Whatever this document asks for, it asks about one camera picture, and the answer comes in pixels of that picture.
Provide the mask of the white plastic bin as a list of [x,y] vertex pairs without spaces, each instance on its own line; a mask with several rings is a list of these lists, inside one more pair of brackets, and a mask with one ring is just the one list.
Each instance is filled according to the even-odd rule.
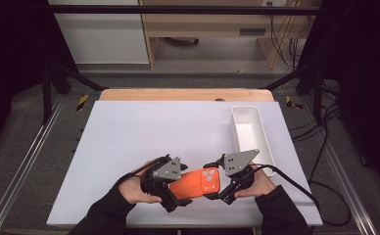
[[261,114],[254,106],[236,106],[232,108],[230,131],[236,152],[258,149],[253,158],[254,164],[274,165],[267,137],[261,120]]

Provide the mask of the black horizontal frame bar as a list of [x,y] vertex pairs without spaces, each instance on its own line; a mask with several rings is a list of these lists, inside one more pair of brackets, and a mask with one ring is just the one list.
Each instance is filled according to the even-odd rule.
[[215,7],[215,6],[126,6],[126,5],[50,5],[56,14],[185,14],[185,15],[290,15],[317,16],[321,8]]

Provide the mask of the grey desk label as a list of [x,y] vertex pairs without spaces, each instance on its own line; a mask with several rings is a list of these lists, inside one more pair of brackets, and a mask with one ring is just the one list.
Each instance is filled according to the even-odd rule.
[[240,28],[240,36],[263,36],[266,34],[266,28]]

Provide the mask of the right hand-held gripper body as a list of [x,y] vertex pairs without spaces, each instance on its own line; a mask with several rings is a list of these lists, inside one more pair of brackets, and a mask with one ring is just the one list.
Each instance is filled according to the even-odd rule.
[[231,205],[235,200],[235,193],[250,188],[254,181],[254,169],[251,166],[252,160],[259,154],[258,149],[223,154],[217,161],[224,170],[224,174],[230,178],[230,183],[219,194],[218,198],[227,205]]

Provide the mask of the black curtain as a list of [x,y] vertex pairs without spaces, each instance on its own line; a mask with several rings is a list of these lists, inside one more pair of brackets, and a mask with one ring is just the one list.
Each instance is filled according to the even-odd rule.
[[77,70],[55,15],[25,9],[48,4],[48,0],[0,0],[0,130],[13,97],[41,82],[47,59]]
[[318,16],[301,62],[328,33],[323,76],[340,84],[340,106],[362,154],[380,172],[380,0],[321,0],[338,12]]

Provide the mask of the wooden desk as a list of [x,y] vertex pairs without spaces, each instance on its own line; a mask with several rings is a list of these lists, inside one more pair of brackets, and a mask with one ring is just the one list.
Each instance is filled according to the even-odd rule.
[[[137,0],[141,6],[318,7],[322,0]],[[142,16],[150,59],[155,40],[162,37],[248,37],[260,44],[267,66],[273,70],[283,58],[290,39],[305,39],[313,16],[157,15]],[[263,36],[240,36],[240,28],[266,28]]]

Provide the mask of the black frame post with brace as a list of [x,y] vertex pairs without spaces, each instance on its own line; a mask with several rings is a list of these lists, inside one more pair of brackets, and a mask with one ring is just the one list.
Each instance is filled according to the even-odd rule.
[[279,78],[276,81],[264,86],[263,89],[273,91],[274,89],[293,80],[294,78],[298,78],[300,80],[296,87],[296,92],[298,95],[307,95],[311,90],[313,90],[312,116],[318,124],[321,124],[323,74],[317,65],[307,63],[300,68],[284,75],[282,78]]
[[71,86],[67,78],[74,78],[76,81],[86,85],[95,91],[103,91],[105,87],[99,85],[81,75],[78,71],[71,70],[57,63],[49,63],[41,74],[42,95],[43,95],[43,121],[45,124],[52,116],[51,85],[54,85],[59,94],[69,94]]

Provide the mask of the aluminium floor rail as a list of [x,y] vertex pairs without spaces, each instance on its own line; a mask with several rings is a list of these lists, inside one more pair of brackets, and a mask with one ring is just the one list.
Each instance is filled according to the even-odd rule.
[[341,195],[344,197],[346,205],[350,209],[351,215],[355,221],[360,235],[378,235],[375,226],[357,193],[355,186],[353,185],[351,179],[340,163],[332,144],[328,140],[327,122],[322,121],[321,124],[322,130],[316,134],[321,144],[321,148],[317,160],[312,168],[309,179],[314,178],[318,162],[321,159],[322,155],[325,155],[326,161],[328,161],[328,164],[334,174],[336,182],[341,191]]
[[14,174],[13,179],[7,187],[7,190],[3,194],[0,200],[0,228],[5,221],[14,201],[17,199],[24,182],[35,163],[37,156],[39,155],[51,129],[59,116],[63,105],[68,99],[67,95],[58,95],[56,101],[52,106],[52,113],[49,119],[40,126],[34,140],[31,142],[29,149],[27,150],[24,158]]

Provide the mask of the white table board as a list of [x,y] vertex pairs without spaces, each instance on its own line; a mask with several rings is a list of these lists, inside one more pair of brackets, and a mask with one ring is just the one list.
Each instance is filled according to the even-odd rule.
[[[233,102],[98,101],[94,104],[60,192],[47,219],[72,227],[126,173],[157,157],[178,157],[194,170],[234,152]],[[199,198],[173,212],[139,204],[130,227],[255,227],[254,199],[232,205]]]

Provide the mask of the person's right hand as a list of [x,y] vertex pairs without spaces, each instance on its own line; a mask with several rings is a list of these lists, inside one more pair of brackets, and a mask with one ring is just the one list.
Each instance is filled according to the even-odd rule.
[[254,183],[246,189],[237,191],[234,194],[235,198],[260,197],[272,192],[276,186],[263,172],[262,169],[255,164],[252,164],[254,170]]

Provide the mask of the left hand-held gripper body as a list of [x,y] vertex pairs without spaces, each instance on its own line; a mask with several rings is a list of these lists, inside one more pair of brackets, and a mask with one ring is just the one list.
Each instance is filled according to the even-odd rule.
[[162,207],[167,212],[173,212],[177,208],[178,199],[170,191],[169,184],[180,178],[180,158],[172,159],[166,155],[148,164],[141,188],[144,193],[160,197]]

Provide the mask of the wooden table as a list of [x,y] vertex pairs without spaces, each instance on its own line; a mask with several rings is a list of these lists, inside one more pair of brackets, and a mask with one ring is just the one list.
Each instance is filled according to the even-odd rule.
[[245,88],[122,88],[106,89],[100,101],[258,101],[273,102],[266,89]]

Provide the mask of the orange phone case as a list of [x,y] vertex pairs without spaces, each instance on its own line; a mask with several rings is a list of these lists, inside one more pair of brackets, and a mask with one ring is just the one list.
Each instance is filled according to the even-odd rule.
[[186,172],[179,180],[170,183],[169,189],[179,200],[217,193],[220,190],[218,169],[209,167]]

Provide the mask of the person's left hand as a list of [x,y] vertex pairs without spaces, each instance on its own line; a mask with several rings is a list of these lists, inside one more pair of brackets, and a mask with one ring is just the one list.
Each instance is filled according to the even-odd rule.
[[141,189],[141,178],[145,174],[149,163],[147,161],[133,170],[132,175],[118,186],[119,192],[132,205],[138,203],[154,204],[162,201],[160,197],[144,193]]

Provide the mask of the yellow black tape strip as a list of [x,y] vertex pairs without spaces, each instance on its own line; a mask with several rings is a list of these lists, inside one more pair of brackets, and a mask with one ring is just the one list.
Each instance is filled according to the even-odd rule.
[[88,99],[88,95],[82,95],[82,96],[80,97],[79,102],[78,102],[78,104],[77,104],[77,106],[76,106],[76,110],[77,110],[77,111],[81,111],[81,110],[83,109],[83,107],[84,107],[84,105],[85,105],[87,99]]
[[288,108],[293,108],[293,109],[298,109],[298,110],[301,110],[304,108],[303,105],[294,104],[290,96],[286,96],[286,106]]

